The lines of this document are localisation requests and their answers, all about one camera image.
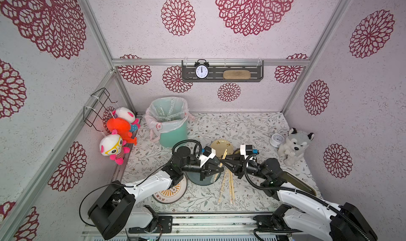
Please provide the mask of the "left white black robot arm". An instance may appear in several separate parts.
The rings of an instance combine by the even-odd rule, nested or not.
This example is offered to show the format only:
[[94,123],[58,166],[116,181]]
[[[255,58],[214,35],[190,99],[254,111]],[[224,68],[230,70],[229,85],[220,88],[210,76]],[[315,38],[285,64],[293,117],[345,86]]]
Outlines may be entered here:
[[155,193],[176,186],[186,172],[199,174],[200,179],[223,172],[216,150],[210,147],[192,154],[188,147],[172,151],[172,157],[151,176],[133,183],[114,181],[96,199],[88,211],[92,225],[103,239],[109,240],[126,228],[144,228],[152,232],[158,225],[158,215],[149,206],[136,204]]

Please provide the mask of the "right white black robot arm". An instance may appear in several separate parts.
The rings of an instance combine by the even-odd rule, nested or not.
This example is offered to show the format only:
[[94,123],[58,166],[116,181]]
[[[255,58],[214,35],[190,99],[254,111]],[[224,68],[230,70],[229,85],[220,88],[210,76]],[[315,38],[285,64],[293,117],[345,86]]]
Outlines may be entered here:
[[245,177],[255,189],[278,200],[281,205],[270,215],[256,216],[259,232],[291,235],[305,233],[322,241],[376,241],[377,234],[357,207],[339,205],[318,198],[283,178],[283,170],[275,158],[259,164],[256,154],[221,160],[233,174]]

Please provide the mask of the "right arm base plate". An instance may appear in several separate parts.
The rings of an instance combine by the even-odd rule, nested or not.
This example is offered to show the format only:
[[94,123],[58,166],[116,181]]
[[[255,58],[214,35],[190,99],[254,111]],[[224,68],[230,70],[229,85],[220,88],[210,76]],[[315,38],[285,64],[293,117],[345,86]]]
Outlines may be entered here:
[[272,233],[300,233],[300,230],[288,227],[283,218],[279,215],[256,215],[253,217],[258,225],[258,229]]

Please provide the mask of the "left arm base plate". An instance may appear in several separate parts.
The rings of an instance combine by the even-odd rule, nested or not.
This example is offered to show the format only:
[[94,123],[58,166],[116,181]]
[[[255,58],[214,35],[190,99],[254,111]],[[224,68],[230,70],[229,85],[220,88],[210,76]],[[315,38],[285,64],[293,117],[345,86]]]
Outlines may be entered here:
[[133,227],[129,228],[129,234],[168,234],[172,232],[173,217],[172,216],[159,216],[153,219],[152,222],[146,227]]

